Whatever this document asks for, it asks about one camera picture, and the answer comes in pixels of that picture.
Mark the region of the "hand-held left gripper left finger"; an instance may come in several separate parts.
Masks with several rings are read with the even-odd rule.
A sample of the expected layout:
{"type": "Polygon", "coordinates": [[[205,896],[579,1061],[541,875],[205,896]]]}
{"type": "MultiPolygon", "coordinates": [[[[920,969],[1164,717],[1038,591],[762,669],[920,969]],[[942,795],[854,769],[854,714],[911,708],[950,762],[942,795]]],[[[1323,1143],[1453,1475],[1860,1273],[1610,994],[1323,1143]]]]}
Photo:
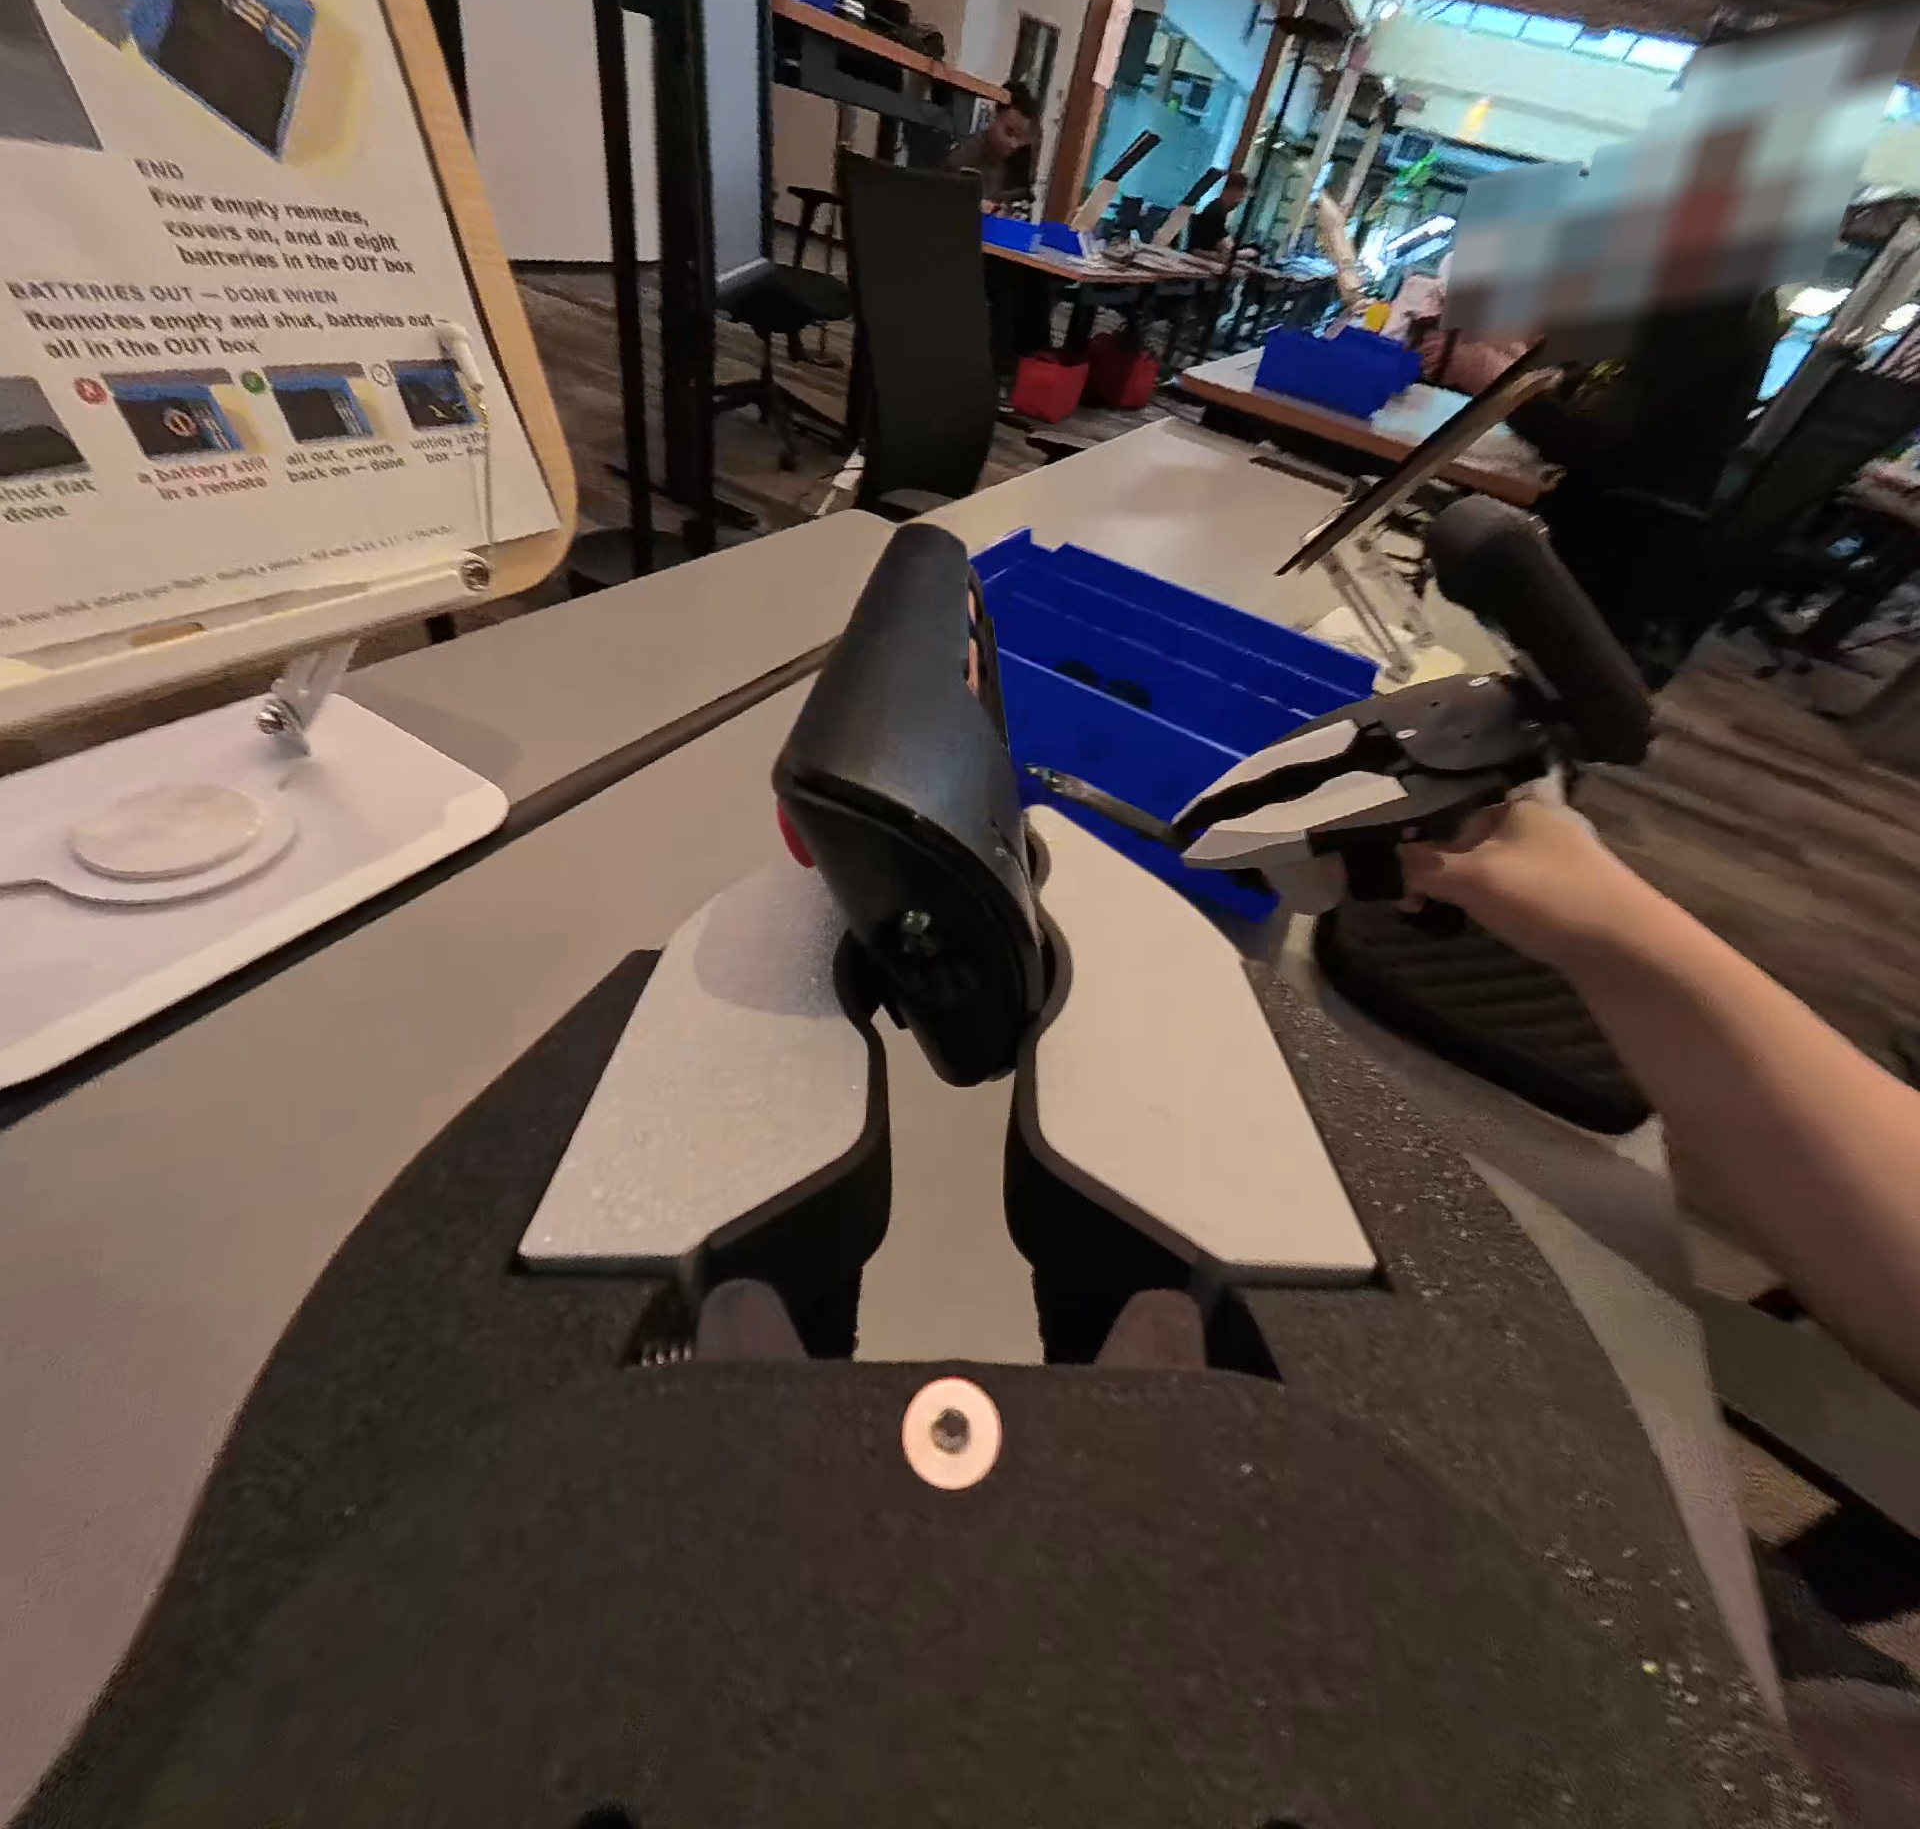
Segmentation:
{"type": "Polygon", "coordinates": [[[532,1275],[627,1277],[688,1311],[768,1286],[811,1359],[851,1359],[892,1220],[872,1006],[823,879],[727,886],[660,952],[517,1247],[532,1275]]]}

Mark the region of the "thin black framed board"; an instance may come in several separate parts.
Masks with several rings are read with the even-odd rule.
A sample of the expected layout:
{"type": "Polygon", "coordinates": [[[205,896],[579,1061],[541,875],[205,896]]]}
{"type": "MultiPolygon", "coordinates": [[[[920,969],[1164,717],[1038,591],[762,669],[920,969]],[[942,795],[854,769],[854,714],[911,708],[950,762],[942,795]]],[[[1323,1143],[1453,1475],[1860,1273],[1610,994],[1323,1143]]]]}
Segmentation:
{"type": "Polygon", "coordinates": [[[1424,441],[1420,441],[1387,478],[1351,497],[1314,535],[1304,537],[1275,574],[1293,574],[1316,568],[1336,548],[1362,537],[1380,520],[1393,517],[1405,497],[1422,484],[1442,479],[1464,455],[1475,448],[1490,429],[1522,403],[1555,386],[1562,367],[1541,363],[1535,352],[1525,352],[1480,395],[1449,415],[1424,441]]]}

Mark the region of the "person's right forearm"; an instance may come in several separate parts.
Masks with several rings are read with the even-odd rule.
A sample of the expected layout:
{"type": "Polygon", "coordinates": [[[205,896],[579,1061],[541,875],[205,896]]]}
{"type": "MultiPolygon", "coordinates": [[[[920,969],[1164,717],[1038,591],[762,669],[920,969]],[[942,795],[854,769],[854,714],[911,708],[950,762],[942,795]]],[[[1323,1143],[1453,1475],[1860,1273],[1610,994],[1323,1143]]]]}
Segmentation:
{"type": "Polygon", "coordinates": [[[1915,1089],[1634,881],[1620,936],[1563,975],[1727,1220],[1913,1402],[1915,1089]]]}

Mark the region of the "black mesh office chair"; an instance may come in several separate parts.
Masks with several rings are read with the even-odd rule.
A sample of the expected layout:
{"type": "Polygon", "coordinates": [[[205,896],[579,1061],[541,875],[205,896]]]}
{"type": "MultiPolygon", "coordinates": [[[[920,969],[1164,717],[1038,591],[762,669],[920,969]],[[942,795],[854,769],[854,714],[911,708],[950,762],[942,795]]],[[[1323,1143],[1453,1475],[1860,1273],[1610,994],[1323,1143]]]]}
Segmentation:
{"type": "Polygon", "coordinates": [[[1640,676],[1662,688],[1708,635],[1758,628],[1771,604],[1804,590],[1818,527],[1915,427],[1915,364],[1845,369],[1729,495],[1706,508],[1659,503],[1634,656],[1640,676]]]}

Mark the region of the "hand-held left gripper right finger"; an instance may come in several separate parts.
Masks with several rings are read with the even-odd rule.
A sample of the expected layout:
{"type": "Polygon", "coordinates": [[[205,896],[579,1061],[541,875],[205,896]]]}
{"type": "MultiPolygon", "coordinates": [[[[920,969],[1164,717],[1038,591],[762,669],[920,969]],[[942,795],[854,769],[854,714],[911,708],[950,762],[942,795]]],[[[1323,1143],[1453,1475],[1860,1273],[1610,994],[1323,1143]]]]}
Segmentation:
{"type": "Polygon", "coordinates": [[[1024,1039],[1005,1227],[1046,1360],[1095,1360],[1175,1294],[1232,1346],[1250,1294],[1376,1286],[1380,1255],[1245,959],[1193,905],[1053,810],[1028,818],[1050,989],[1024,1039]]]}

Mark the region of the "grey screen black frame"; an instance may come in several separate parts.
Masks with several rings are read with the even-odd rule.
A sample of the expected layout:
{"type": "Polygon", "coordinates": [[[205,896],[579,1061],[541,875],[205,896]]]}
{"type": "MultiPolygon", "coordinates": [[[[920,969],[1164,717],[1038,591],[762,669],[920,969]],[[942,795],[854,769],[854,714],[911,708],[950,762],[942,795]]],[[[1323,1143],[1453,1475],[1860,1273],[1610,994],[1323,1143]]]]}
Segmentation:
{"type": "Polygon", "coordinates": [[[717,310],[774,273],[770,0],[688,0],[703,222],[717,310]]]}

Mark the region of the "person's right hand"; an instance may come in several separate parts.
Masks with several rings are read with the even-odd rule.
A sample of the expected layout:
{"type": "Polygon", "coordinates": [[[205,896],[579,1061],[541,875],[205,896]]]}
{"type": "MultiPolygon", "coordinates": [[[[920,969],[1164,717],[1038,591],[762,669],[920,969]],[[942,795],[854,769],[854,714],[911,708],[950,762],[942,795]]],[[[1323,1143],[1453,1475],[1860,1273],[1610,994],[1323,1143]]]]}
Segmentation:
{"type": "Polygon", "coordinates": [[[1620,936],[1634,877],[1568,807],[1515,797],[1398,846],[1408,899],[1459,908],[1508,950],[1571,972],[1620,936]]]}

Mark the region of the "blue plastic bin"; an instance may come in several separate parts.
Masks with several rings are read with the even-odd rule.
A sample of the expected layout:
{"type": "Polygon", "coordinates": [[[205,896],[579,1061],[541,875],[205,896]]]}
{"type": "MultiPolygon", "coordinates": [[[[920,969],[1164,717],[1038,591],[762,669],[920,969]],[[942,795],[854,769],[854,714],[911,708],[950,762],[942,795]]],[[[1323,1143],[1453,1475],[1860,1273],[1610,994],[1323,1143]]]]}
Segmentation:
{"type": "Polygon", "coordinates": [[[1265,921],[1278,905],[1271,891],[1190,872],[1173,851],[1050,803],[1021,767],[1064,772],[1171,818],[1238,761],[1373,695],[1373,665],[1082,546],[1043,546],[1027,529],[976,552],[972,568],[1021,803],[1062,810],[1199,906],[1265,921]],[[1139,682],[1155,711],[1080,688],[1053,671],[1061,659],[1139,682]]]}

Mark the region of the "printed instruction sheet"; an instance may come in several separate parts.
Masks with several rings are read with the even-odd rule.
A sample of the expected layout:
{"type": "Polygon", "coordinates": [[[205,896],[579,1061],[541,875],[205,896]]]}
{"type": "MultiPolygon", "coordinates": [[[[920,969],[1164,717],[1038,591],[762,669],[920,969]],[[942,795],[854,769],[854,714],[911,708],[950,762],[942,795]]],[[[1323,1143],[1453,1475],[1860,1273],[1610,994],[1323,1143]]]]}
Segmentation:
{"type": "Polygon", "coordinates": [[[560,520],[434,52],[402,0],[3,0],[3,659],[560,520]]]}

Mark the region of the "metal folding stand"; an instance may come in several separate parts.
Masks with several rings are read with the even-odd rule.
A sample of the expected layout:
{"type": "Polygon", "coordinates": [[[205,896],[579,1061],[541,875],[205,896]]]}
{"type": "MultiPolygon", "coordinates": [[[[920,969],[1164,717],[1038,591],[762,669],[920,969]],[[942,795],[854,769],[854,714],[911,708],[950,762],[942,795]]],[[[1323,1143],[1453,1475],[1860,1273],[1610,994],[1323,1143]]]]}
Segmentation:
{"type": "Polygon", "coordinates": [[[1316,635],[1364,657],[1380,695],[1466,675],[1474,649],[1442,638],[1424,551],[1396,518],[1372,520],[1319,563],[1334,607],[1316,635]]]}

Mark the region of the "black wrist rest pad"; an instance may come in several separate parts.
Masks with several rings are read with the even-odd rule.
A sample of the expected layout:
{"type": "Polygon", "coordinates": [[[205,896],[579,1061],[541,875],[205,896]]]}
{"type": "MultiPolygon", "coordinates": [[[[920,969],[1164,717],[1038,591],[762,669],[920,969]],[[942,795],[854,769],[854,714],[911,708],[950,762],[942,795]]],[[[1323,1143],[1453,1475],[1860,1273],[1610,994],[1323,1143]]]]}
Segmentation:
{"type": "Polygon", "coordinates": [[[1595,1135],[1651,1107],[1568,980],[1457,906],[1342,902],[1312,930],[1333,996],[1408,1045],[1595,1135]]]}

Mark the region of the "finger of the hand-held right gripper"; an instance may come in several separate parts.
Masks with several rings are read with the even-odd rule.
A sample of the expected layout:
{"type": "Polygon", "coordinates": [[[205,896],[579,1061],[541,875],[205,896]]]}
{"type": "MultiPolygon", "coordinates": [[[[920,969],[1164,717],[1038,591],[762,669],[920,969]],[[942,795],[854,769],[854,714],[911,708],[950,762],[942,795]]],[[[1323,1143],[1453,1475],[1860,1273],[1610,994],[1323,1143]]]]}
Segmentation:
{"type": "Polygon", "coordinates": [[[1183,868],[1256,877],[1295,914],[1323,914],[1349,893],[1345,857],[1360,831],[1387,823],[1388,840],[1410,807],[1391,777],[1330,777],[1328,785],[1242,816],[1222,816],[1181,852],[1183,868]]]}
{"type": "Polygon", "coordinates": [[[1391,777],[1402,762],[1404,740],[1388,720],[1319,720],[1238,761],[1169,818],[1169,834],[1209,834],[1230,816],[1303,799],[1345,773],[1391,777]]]}

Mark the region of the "black battery cover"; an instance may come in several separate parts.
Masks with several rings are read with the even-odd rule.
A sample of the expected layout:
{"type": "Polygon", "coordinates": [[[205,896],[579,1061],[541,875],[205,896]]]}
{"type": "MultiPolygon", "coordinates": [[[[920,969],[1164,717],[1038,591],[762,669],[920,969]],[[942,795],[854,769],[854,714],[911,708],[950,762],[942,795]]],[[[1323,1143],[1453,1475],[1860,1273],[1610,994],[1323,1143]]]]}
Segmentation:
{"type": "Polygon", "coordinates": [[[1186,851],[1186,837],[1173,823],[1164,816],[1152,816],[1080,777],[1038,764],[1021,767],[1021,776],[1027,785],[1038,788],[1050,803],[1098,816],[1118,831],[1149,840],[1159,849],[1173,851],[1173,854],[1186,851]]]}

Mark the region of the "instruction sheet on stand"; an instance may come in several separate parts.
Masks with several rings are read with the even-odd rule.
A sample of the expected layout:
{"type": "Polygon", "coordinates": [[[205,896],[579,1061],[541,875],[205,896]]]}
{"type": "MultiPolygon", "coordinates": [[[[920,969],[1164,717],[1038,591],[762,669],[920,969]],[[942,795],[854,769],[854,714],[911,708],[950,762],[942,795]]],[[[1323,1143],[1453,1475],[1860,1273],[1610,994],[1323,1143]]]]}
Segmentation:
{"type": "Polygon", "coordinates": [[[434,10],[428,0],[382,0],[397,46],[419,131],[461,244],[466,278],[500,376],[500,397],[522,421],[557,520],[545,532],[490,548],[493,584],[428,619],[430,640],[449,640],[466,619],[499,616],[527,593],[540,591],[565,563],[581,520],[581,489],[563,423],[548,389],[533,331],[524,317],[519,281],[493,216],[481,169],[466,131],[434,10]]]}

